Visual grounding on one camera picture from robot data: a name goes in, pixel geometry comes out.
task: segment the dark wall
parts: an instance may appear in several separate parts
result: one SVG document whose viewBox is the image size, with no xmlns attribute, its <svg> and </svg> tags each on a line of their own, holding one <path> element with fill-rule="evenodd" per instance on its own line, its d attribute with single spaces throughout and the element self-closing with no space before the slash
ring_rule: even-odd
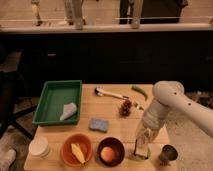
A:
<svg viewBox="0 0 213 171">
<path fill-rule="evenodd" d="M 20 71 L 32 92 L 46 80 L 84 83 L 181 81 L 188 91 L 213 90 L 213 32 L 1 35 L 22 50 Z"/>
</svg>

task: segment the metal cup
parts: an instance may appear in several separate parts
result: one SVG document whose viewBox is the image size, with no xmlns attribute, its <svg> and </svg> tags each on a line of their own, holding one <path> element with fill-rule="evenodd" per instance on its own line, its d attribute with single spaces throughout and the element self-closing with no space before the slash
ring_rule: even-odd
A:
<svg viewBox="0 0 213 171">
<path fill-rule="evenodd" d="M 170 165 L 169 162 L 176 160 L 178 157 L 177 150 L 172 145 L 164 145 L 160 155 L 158 156 L 160 160 L 160 165 L 166 166 Z"/>
</svg>

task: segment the orange bowl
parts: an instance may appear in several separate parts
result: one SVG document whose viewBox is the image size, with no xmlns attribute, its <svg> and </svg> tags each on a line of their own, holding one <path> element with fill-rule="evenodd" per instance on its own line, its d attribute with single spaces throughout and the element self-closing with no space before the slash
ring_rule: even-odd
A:
<svg viewBox="0 0 213 171">
<path fill-rule="evenodd" d="M 84 134 L 74 134 L 68 137 L 62 145 L 61 157 L 68 166 L 82 166 L 79 160 L 74 156 L 71 149 L 71 144 L 79 144 L 86 162 L 92 158 L 93 150 L 90 139 Z"/>
</svg>

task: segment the brush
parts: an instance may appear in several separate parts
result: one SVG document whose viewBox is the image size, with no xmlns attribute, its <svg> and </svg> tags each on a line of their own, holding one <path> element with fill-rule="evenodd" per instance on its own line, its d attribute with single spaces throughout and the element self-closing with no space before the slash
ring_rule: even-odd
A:
<svg viewBox="0 0 213 171">
<path fill-rule="evenodd" d="M 105 91 L 104 89 L 102 89 L 100 87 L 95 88 L 95 94 L 97 94 L 98 96 L 107 95 L 107 96 L 112 96 L 112 97 L 116 97 L 116 98 L 123 99 L 123 100 L 129 100 L 129 97 L 127 97 L 127 96 L 123 96 L 121 94 Z"/>
</svg>

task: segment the blue sponge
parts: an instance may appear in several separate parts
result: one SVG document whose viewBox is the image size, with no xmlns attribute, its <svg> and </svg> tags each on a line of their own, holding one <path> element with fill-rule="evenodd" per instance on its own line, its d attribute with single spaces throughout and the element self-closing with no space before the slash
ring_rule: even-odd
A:
<svg viewBox="0 0 213 171">
<path fill-rule="evenodd" d="M 97 118 L 91 118 L 89 128 L 94 131 L 107 132 L 109 121 Z"/>
</svg>

